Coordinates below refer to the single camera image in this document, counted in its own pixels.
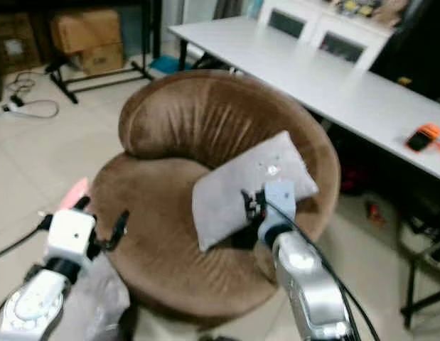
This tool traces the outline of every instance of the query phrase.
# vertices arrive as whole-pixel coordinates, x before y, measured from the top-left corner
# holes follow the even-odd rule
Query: orange object
[[[418,129],[418,131],[422,132],[428,137],[431,137],[432,139],[437,139],[440,137],[440,128],[432,123],[424,124]]]
[[[419,152],[440,137],[440,128],[432,123],[419,127],[406,141],[406,146]]]

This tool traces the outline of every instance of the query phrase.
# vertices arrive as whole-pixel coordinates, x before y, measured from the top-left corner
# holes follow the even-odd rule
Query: black table leg
[[[154,59],[161,56],[161,16],[163,0],[154,0],[153,22],[151,24],[153,33],[152,56]]]
[[[412,319],[412,304],[414,302],[414,282],[416,275],[416,266],[417,261],[411,261],[411,265],[409,268],[409,279],[407,284],[407,295],[406,295],[406,306],[403,307],[400,311],[404,316],[404,326],[409,329],[411,328],[411,319]]]
[[[402,313],[410,316],[411,314],[425,307],[428,307],[429,305],[438,303],[439,301],[440,301],[440,291],[420,301],[417,301],[416,303],[413,303],[411,306],[402,308]]]
[[[186,47],[188,46],[188,41],[182,39],[180,40],[180,57],[178,59],[178,70],[185,70],[185,62],[186,62]]]
[[[149,46],[149,36],[150,36],[150,10],[151,2],[150,0],[142,0],[141,2],[141,53],[142,53],[142,65],[132,61],[132,68],[139,71],[143,78],[148,80],[153,80],[154,76],[150,75],[147,70],[147,47]]]

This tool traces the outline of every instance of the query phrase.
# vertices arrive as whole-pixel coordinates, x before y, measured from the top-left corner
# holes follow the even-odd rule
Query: brown armchair
[[[165,77],[129,98],[119,120],[124,153],[95,178],[91,210],[104,238],[117,215],[130,210],[128,234],[109,258],[138,302],[210,326],[272,296],[277,287],[257,265],[257,258],[270,261],[267,251],[199,251],[191,195],[211,169],[284,129],[319,187],[296,215],[316,240],[338,197],[338,159],[294,100],[257,80],[207,70]]]

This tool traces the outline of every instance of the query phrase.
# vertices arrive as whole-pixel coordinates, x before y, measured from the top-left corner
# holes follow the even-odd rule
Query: table leg
[[[147,67],[146,55],[147,47],[149,46],[149,36],[150,36],[150,10],[151,4],[150,0],[142,0],[141,2],[141,34],[142,34],[142,68],[145,70]]]
[[[163,0],[154,0],[154,10],[153,10],[153,21],[152,21],[152,33],[153,33],[153,43],[152,43],[152,55],[154,59],[160,58],[161,56],[161,16],[162,16],[162,4]]]
[[[406,292],[406,306],[401,309],[401,313],[404,316],[404,326],[409,329],[411,328],[411,319],[412,319],[412,304],[414,302],[414,282],[416,276],[416,267],[417,261],[411,261],[411,265],[409,268],[409,278],[407,283],[407,292]]]
[[[185,62],[186,62],[186,48],[188,46],[188,41],[181,39],[180,40],[180,57],[178,59],[178,70],[185,70]]]

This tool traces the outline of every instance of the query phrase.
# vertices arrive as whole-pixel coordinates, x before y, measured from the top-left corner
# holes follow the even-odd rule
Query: black stand
[[[152,44],[152,50],[153,50],[153,57],[159,58],[160,56],[160,44],[161,44],[161,0],[142,0],[141,2],[141,8],[142,8],[142,66],[139,66],[136,62],[132,62],[132,67],[129,69],[124,70],[118,70],[114,72],[108,72],[101,75],[93,75],[93,76],[87,76],[87,77],[80,77],[75,78],[71,80],[64,80],[62,77],[62,73],[60,71],[60,67],[67,62],[66,58],[61,58],[59,61],[55,62],[55,64],[52,64],[46,68],[46,71],[50,73],[50,79],[54,82],[55,85],[62,91],[72,103],[77,104],[79,100],[76,97],[76,93],[98,89],[101,87],[108,87],[110,85],[117,85],[122,84],[125,82],[131,82],[134,80],[142,80],[142,79],[148,79],[153,80],[154,77],[150,75],[146,71],[146,54],[147,54],[147,46],[148,46],[148,39],[150,35],[150,31],[153,32],[153,44]],[[153,11],[153,22],[151,23],[150,13]],[[119,80],[115,82],[107,82],[100,85],[93,85],[89,87],[82,87],[80,89],[76,90],[69,90],[68,85],[76,82],[82,82],[85,80],[93,80],[96,78],[102,78],[102,77],[108,77],[112,75],[119,75],[122,73],[127,72],[140,72],[141,75],[138,77],[129,78],[126,80]]]
[[[401,313],[404,316],[404,326],[409,329],[411,328],[411,319],[412,315],[425,308],[429,305],[435,304],[440,301],[440,291],[430,295],[426,298],[423,298],[417,302],[414,302],[414,285],[415,285],[415,276],[417,267],[424,260],[425,256],[433,254],[436,250],[440,249],[440,242],[437,242],[431,245],[429,248],[425,249],[419,255],[417,255],[414,259],[411,260],[411,268],[409,270],[409,280],[408,280],[408,288],[407,288],[407,298],[406,298],[406,306],[401,308]]]
[[[180,57],[178,58],[178,70],[185,70],[186,63],[186,48],[188,46],[188,41],[181,39],[180,40]]]

